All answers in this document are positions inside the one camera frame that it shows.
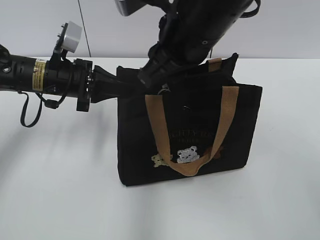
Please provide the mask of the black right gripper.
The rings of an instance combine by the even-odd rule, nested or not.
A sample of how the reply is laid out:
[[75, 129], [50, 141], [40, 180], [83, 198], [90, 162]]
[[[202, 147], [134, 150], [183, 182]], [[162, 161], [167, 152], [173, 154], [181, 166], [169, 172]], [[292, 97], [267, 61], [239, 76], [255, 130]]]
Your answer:
[[190, 62], [176, 58], [163, 45], [157, 42], [148, 52], [149, 60], [139, 69], [138, 79], [146, 88], [162, 85], [167, 78], [189, 68], [193, 68], [199, 62]]

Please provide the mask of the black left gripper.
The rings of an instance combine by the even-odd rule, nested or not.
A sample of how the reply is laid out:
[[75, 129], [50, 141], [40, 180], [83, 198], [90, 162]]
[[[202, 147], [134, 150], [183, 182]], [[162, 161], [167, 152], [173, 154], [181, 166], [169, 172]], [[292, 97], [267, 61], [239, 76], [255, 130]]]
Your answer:
[[90, 104], [113, 98], [129, 97], [135, 85], [120, 80], [92, 61], [77, 58], [73, 61], [72, 93], [77, 98], [76, 110], [88, 112]]

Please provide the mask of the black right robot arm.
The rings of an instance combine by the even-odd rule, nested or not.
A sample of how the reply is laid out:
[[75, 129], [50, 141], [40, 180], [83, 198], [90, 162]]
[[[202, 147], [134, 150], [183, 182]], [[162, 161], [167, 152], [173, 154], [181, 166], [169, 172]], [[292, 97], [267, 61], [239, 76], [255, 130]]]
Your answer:
[[148, 52], [138, 79], [151, 88], [165, 78], [203, 62], [217, 42], [239, 18], [255, 16], [251, 0], [153, 0], [149, 5], [165, 11], [159, 21], [158, 42]]

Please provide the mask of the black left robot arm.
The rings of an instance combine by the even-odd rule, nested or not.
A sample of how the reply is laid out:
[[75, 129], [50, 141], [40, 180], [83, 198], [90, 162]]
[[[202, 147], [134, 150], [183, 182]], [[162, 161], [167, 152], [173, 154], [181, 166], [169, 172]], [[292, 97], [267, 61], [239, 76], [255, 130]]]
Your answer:
[[35, 93], [47, 108], [57, 109], [70, 97], [77, 99], [78, 112], [88, 112], [90, 104], [128, 97], [135, 88], [133, 82], [124, 81], [89, 60], [42, 60], [11, 55], [4, 46], [0, 48], [0, 89]]

